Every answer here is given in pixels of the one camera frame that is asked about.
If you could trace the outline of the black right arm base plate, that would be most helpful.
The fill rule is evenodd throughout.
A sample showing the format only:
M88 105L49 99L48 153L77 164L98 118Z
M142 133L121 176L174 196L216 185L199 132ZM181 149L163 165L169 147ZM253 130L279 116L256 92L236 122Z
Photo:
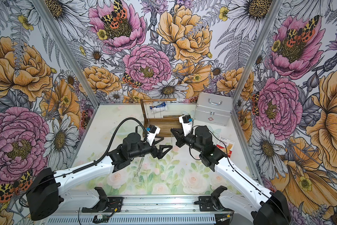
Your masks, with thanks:
M199 206L201 212L228 212L232 211L229 208L225 208L222 203L219 201L219 197L222 192L226 191L227 187L219 186L216 188L210 196L199 196L198 201L195 201L194 204Z

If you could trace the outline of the wooden jewelry display stand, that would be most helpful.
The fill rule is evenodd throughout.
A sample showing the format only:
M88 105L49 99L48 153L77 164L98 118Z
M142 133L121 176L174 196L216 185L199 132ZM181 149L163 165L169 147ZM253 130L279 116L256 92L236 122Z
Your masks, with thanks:
M177 98L162 98L162 99L140 99L140 105L144 117L144 126L149 127L150 125L155 125L161 129L159 135L162 137L170 137L171 136L171 129L172 128L182 128L181 123L179 122L179 117L181 115L164 115L156 118L155 116L153 118L149 117L149 113L152 113L153 115L162 113L164 111L158 110L156 112L153 112L151 109L146 110L146 103L154 103L159 102L159 105L162 103L165 103L167 105L167 102L173 102L176 101Z

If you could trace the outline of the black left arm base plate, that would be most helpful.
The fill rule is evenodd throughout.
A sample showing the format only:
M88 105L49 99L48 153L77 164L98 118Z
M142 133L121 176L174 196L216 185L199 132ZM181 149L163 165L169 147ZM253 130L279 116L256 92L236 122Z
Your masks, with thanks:
M123 197L108 197L102 187L94 188L99 194L99 201L92 207L83 207L82 213L99 213L99 212L120 212L123 205Z

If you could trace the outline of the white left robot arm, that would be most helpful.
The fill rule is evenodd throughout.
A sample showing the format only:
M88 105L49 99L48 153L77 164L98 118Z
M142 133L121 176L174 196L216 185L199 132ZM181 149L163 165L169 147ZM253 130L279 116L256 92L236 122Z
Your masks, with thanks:
M65 202L64 195L77 185L120 171L135 158L151 155L162 159L173 148L171 145L156 147L157 143L156 140L142 141L140 134L131 133L116 149L96 161L59 171L42 170L26 192L31 219L39 221L53 214Z

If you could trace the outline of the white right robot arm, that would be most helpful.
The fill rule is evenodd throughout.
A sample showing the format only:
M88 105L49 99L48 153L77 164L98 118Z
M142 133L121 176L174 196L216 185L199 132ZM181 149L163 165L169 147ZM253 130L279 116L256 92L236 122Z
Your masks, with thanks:
M234 165L226 152L213 143L213 134L207 126L197 126L194 131L171 129L177 147L187 145L199 152L201 162L213 172L229 181L245 200L240 202L224 194L225 186L219 186L211 194L212 207L216 211L230 209L241 212L255 225L288 225L291 215L286 197L282 192L272 192L254 181Z

